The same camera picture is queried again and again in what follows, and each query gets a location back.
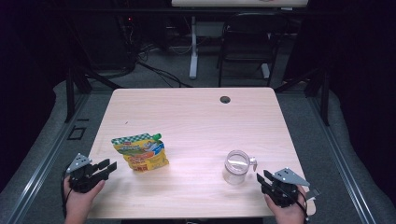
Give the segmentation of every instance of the hand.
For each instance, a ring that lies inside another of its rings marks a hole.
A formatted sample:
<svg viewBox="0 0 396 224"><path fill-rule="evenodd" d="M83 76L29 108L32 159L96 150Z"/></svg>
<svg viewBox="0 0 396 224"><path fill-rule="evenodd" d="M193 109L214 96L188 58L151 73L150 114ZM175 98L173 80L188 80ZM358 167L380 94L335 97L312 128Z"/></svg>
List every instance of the hand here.
<svg viewBox="0 0 396 224"><path fill-rule="evenodd" d="M93 199L105 186L105 180L101 180L90 191L86 193L79 193L70 189L69 179L70 176L64 179L64 197L67 198L68 195L66 203L67 215L64 223L84 223L87 219L88 213L91 210Z"/></svg>
<svg viewBox="0 0 396 224"><path fill-rule="evenodd" d="M297 186L298 190L305 196L305 190L301 186ZM270 196L264 194L264 199L267 202L268 207L274 213L276 218L277 224L302 224L304 223L305 216L303 210L297 203L289 207L279 207L277 206L274 201L271 199ZM298 202L304 206L304 197L299 194Z"/></svg>

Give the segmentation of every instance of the chair backrest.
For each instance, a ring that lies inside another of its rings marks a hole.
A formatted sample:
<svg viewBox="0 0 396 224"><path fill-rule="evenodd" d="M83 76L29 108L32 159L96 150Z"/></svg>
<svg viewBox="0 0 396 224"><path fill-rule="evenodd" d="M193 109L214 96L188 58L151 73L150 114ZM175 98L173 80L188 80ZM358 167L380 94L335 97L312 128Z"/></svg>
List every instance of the chair backrest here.
<svg viewBox="0 0 396 224"><path fill-rule="evenodd" d="M223 27L223 34L281 34L289 26L289 20L280 13L247 12L232 15Z"/></svg>

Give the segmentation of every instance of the snack bag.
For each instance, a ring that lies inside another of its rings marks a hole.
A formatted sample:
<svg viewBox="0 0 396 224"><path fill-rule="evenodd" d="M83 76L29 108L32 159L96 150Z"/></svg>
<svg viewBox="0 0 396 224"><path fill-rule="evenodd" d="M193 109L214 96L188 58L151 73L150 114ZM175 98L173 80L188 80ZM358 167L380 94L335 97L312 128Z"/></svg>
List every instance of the snack bag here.
<svg viewBox="0 0 396 224"><path fill-rule="evenodd" d="M123 155L134 171L149 171L169 164L161 134L143 133L135 136L114 138L113 147Z"/></svg>

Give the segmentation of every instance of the clear plastic container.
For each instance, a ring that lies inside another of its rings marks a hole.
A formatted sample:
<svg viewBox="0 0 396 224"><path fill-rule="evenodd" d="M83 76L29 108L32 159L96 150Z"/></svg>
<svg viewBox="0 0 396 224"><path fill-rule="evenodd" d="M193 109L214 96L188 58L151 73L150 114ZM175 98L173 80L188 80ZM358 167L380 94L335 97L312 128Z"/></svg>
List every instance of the clear plastic container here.
<svg viewBox="0 0 396 224"><path fill-rule="evenodd" d="M224 180L231 185L243 183L250 165L253 165L253 170L256 171L257 161L254 157L250 158L241 150L231 151L224 162Z"/></svg>

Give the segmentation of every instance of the wooden tabletop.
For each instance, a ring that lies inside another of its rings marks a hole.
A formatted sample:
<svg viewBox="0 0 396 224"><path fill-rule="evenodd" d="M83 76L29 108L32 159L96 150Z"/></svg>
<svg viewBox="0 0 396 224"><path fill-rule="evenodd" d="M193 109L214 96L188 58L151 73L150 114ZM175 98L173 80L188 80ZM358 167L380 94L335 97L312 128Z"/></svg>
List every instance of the wooden tabletop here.
<svg viewBox="0 0 396 224"><path fill-rule="evenodd" d="M306 7L308 0L172 0L173 7Z"/></svg>
<svg viewBox="0 0 396 224"><path fill-rule="evenodd" d="M220 97L227 96L224 104ZM160 133L169 165L132 171L111 139ZM120 89L113 92L92 145L93 163L118 163L96 197L89 218L265 217L273 214L250 168L246 181L222 177L227 154L240 149L257 172L289 167L304 177L270 88ZM308 214L316 211L308 203Z"/></svg>

